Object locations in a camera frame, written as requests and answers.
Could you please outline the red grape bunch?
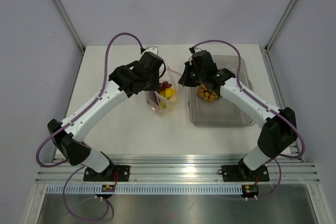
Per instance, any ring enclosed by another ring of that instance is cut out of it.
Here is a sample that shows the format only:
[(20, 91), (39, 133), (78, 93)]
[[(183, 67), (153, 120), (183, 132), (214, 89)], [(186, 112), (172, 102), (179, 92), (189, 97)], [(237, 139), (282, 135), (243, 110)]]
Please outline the red grape bunch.
[(160, 90), (166, 90), (166, 89), (171, 88), (171, 87), (172, 87), (172, 84), (167, 82), (167, 81), (164, 81), (164, 82), (160, 83)]

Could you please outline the yellow banana bunch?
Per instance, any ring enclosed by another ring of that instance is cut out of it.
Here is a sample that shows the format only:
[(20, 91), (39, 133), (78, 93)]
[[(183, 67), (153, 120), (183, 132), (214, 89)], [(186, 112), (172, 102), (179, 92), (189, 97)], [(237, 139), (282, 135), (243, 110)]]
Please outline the yellow banana bunch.
[(177, 91), (173, 88), (161, 90), (157, 93), (157, 99), (159, 102), (160, 110), (170, 110), (176, 106), (178, 99)]

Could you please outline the brown longan bunch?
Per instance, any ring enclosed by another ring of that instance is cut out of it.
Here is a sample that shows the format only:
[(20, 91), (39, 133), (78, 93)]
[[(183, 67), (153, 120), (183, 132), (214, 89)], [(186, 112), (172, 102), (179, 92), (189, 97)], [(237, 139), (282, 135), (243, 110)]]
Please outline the brown longan bunch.
[(208, 89), (204, 84), (200, 84), (197, 88), (197, 96), (206, 102), (214, 102), (221, 98), (215, 91)]

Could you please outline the clear red-dotted zip bag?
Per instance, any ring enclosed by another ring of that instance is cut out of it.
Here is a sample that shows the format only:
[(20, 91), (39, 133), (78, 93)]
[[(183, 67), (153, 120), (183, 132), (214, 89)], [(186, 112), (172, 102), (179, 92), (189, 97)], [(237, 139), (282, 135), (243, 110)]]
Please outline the clear red-dotted zip bag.
[(167, 67), (159, 80), (160, 88), (145, 92), (146, 103), (157, 116), (167, 115), (176, 108), (183, 90), (183, 86), (178, 83), (181, 76), (179, 72)]

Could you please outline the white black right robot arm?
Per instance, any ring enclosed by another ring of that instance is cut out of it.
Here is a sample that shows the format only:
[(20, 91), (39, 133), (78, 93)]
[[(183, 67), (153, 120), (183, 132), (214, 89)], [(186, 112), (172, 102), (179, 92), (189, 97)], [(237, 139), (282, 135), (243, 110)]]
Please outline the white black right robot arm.
[(250, 180), (257, 169), (279, 156), (298, 138), (296, 116), (286, 107), (280, 109), (251, 92), (238, 80), (238, 75), (226, 68), (218, 69), (212, 55), (201, 50), (184, 64), (179, 84), (197, 87), (203, 84), (243, 110), (261, 129), (257, 145), (238, 163), (239, 176)]

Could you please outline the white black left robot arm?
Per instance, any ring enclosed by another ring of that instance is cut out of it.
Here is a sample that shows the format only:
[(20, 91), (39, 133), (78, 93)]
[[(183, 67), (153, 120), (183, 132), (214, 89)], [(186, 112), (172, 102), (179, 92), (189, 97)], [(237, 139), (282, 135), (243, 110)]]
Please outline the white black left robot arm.
[(159, 69), (164, 66), (161, 57), (145, 51), (139, 60), (115, 68), (98, 94), (72, 116), (48, 123), (53, 143), (70, 165), (87, 167), (91, 181), (114, 178), (112, 160), (85, 143), (85, 138), (101, 119), (127, 98), (141, 91), (158, 90)]

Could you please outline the left small circuit board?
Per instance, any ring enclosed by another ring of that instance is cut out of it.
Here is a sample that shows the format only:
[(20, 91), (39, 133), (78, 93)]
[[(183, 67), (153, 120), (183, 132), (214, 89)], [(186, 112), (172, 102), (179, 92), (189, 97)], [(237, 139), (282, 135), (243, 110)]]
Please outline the left small circuit board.
[(113, 193), (115, 192), (115, 185), (102, 185), (102, 192), (109, 192), (109, 193)]

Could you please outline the small circuit board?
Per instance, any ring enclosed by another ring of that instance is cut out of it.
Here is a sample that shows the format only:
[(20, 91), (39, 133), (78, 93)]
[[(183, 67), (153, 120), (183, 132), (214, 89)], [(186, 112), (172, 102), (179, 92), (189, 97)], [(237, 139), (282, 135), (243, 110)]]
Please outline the small circuit board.
[(113, 193), (115, 192), (115, 185), (102, 185), (102, 192), (109, 192), (109, 193)]
[(259, 194), (259, 186), (258, 185), (243, 185), (242, 186), (243, 195), (247, 196), (255, 196)]

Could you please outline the right small circuit board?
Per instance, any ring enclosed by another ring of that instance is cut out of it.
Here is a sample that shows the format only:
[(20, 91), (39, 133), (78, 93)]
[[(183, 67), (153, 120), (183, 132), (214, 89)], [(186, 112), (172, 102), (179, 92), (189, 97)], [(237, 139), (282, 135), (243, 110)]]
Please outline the right small circuit board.
[(255, 196), (259, 194), (259, 186), (258, 185), (243, 185), (242, 186), (243, 195), (247, 196)]

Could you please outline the aluminium mounting rail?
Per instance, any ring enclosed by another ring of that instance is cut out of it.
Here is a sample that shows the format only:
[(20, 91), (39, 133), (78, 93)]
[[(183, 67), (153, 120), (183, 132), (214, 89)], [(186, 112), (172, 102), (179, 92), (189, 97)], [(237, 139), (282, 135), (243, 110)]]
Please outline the aluminium mounting rail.
[(237, 158), (223, 155), (110, 155), (115, 165), (129, 165), (128, 182), (84, 182), (85, 169), (68, 163), (41, 167), (35, 184), (44, 185), (48, 193), (111, 194), (102, 185), (115, 185), (115, 194), (135, 195), (242, 195), (243, 185), (258, 185), (259, 194), (269, 197), (282, 185), (305, 185), (309, 189), (320, 184), (313, 163), (302, 159), (278, 158), (266, 164), (269, 182), (224, 182), (217, 171), (223, 165), (237, 164)]

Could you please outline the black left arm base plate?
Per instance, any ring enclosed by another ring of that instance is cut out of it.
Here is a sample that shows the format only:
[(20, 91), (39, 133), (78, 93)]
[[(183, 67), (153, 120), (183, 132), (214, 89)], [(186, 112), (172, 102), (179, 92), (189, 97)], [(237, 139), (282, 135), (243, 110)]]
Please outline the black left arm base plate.
[(109, 166), (104, 172), (98, 173), (92, 168), (86, 168), (84, 182), (128, 182), (130, 177), (129, 165)]

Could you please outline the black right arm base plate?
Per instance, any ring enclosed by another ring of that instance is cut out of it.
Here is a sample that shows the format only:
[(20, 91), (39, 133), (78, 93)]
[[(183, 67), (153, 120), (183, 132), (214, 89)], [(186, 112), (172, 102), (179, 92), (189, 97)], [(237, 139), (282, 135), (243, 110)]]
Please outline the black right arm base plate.
[(258, 169), (247, 172), (243, 175), (238, 168), (238, 165), (223, 165), (217, 171), (222, 175), (224, 182), (269, 182), (270, 177), (268, 169), (265, 165), (260, 166)]

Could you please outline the right aluminium frame post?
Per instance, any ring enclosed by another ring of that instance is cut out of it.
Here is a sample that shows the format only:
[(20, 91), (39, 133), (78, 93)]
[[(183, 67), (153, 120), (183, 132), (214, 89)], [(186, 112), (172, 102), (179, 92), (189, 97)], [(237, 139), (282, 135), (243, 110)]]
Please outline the right aluminium frame post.
[(291, 13), (293, 12), (294, 8), (296, 7), (296, 5), (298, 4), (299, 0), (290, 0), (280, 18), (280, 20), (278, 21), (275, 29), (273, 30), (270, 38), (268, 39), (268, 42), (265, 45), (265, 51), (266, 53), (269, 53), (272, 46), (274, 45), (274, 43), (276, 42), (277, 38), (279, 37), (279, 35), (281, 34), (281, 31), (284, 29), (288, 19), (291, 16)]

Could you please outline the aluminium frame post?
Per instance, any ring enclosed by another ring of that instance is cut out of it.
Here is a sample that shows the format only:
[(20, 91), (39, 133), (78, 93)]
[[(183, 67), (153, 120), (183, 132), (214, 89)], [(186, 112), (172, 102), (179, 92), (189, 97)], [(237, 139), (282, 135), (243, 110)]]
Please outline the aluminium frame post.
[(76, 43), (78, 49), (80, 50), (81, 54), (84, 55), (86, 47), (83, 44), (80, 36), (78, 35), (71, 19), (69, 18), (64, 5), (62, 4), (62, 1), (61, 0), (52, 0), (52, 2), (55, 5), (55, 8), (57, 9), (61, 19), (63, 20), (64, 24), (66, 25), (71, 37), (75, 41), (75, 43)]
[(266, 53), (269, 53), (272, 46), (274, 45), (274, 43), (276, 42), (277, 38), (279, 37), (279, 35), (281, 34), (281, 31), (284, 29), (288, 19), (291, 16), (291, 13), (293, 12), (294, 8), (296, 7), (296, 5), (298, 4), (299, 0), (290, 0), (280, 18), (280, 20), (278, 21), (275, 29), (273, 30), (270, 38), (268, 39), (268, 42), (265, 45), (265, 51)]

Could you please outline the left aluminium frame post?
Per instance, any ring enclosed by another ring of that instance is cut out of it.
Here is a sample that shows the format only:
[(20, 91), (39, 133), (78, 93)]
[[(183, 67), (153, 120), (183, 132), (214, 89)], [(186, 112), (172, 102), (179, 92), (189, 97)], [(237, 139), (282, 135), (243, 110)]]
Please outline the left aluminium frame post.
[(71, 37), (75, 41), (75, 43), (76, 43), (78, 49), (80, 50), (81, 54), (84, 55), (86, 47), (83, 44), (80, 36), (78, 35), (71, 19), (69, 18), (64, 5), (62, 4), (62, 1), (61, 0), (52, 0), (52, 2), (55, 5), (55, 8), (57, 9), (61, 19), (63, 20), (64, 24), (66, 25)]

